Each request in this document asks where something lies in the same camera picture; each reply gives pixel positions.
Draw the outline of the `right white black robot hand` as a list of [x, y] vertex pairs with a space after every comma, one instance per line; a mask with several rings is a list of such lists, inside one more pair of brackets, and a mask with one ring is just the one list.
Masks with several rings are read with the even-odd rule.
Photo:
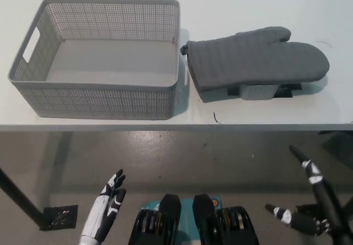
[[317, 236], [325, 232], [332, 238], [333, 244], [352, 244], [349, 221], [331, 185], [309, 157], [293, 145], [289, 146], [289, 150], [304, 168], [323, 218], [310, 217], [272, 204], [266, 204], [265, 209], [284, 225], [300, 233]]

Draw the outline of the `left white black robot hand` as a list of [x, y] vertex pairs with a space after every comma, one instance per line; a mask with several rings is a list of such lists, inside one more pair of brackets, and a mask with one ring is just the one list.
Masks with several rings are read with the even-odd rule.
[[125, 178], [123, 170], [120, 169], [104, 185], [86, 219], [79, 244], [104, 242], [126, 195], [126, 189], [121, 187]]

